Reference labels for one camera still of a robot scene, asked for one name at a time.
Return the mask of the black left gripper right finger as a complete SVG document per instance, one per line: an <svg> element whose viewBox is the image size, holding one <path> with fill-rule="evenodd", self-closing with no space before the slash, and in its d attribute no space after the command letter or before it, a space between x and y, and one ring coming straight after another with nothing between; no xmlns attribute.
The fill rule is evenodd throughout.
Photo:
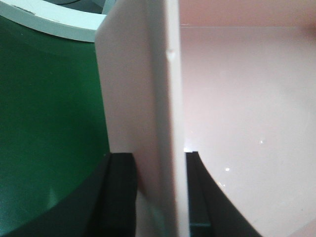
<svg viewBox="0 0 316 237"><path fill-rule="evenodd" d="M186 153L190 236L259 237L218 187L198 152Z"/></svg>

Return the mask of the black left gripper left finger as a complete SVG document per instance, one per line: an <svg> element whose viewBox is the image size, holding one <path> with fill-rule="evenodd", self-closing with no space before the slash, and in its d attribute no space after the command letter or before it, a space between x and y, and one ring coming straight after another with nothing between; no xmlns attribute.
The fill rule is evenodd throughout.
<svg viewBox="0 0 316 237"><path fill-rule="evenodd" d="M137 171L133 154L108 153L92 174L44 214L8 237L133 237Z"/></svg>

